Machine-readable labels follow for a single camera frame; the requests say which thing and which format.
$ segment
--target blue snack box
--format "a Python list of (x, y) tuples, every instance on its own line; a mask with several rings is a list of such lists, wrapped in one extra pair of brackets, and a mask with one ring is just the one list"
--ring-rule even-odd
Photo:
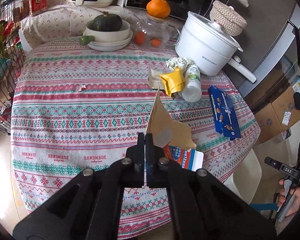
[(241, 138), (240, 128), (231, 98), (223, 90), (211, 86), (208, 89), (216, 132), (230, 137)]

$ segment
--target wire rack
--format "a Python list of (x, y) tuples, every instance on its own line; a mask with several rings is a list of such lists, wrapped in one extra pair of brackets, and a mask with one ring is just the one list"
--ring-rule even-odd
[(18, 31), (20, 18), (16, 12), (17, 0), (0, 0), (1, 23), (4, 50), (0, 51), (0, 131), (10, 135), (11, 106), (16, 83), (21, 73), (25, 55)]

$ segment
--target brown paper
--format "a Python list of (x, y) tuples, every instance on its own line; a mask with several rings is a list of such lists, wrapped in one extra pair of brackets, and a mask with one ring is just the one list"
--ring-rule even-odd
[(160, 100), (160, 90), (157, 91), (146, 131), (152, 133), (156, 146), (168, 144), (182, 149), (196, 149), (191, 139), (191, 128), (170, 117)]

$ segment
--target human hand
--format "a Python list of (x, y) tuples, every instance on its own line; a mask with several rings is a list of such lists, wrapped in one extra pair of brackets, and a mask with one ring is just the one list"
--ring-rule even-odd
[[(279, 180), (279, 184), (283, 185), (284, 183), (284, 179), (280, 179)], [(298, 211), (299, 207), (300, 207), (300, 187), (297, 187), (296, 190), (294, 188), (290, 189), (290, 194), (292, 194), (294, 192), (294, 195), (296, 196), (292, 206), (290, 207), (290, 209), (288, 210), (286, 217), (294, 214), (295, 212)], [(284, 201), (286, 200), (285, 196), (284, 196), (284, 187), (282, 187), (282, 189), (280, 190), (279, 193), (279, 197), (278, 197), (278, 207), (281, 207), (282, 204), (284, 203)]]

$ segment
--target patterned tablecloth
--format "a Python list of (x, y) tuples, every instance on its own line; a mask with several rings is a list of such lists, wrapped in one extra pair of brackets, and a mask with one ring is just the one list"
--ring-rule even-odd
[[(35, 49), (25, 63), (12, 106), (11, 145), (14, 174), (28, 212), (51, 197), (83, 168), (100, 170), (124, 157), (145, 132), (156, 90), (148, 68), (168, 70), (173, 48), (160, 53), (134, 44), (114, 52), (79, 45), (77, 38)], [(86, 90), (77, 92), (78, 86)], [(208, 88), (225, 90), (234, 103), (241, 139), (215, 132)], [(172, 118), (188, 124), (203, 166), (225, 181), (258, 139), (260, 128), (228, 77), (202, 75), (202, 98), (187, 103), (161, 94)], [(166, 191), (126, 188), (119, 238), (128, 238), (170, 220)]]

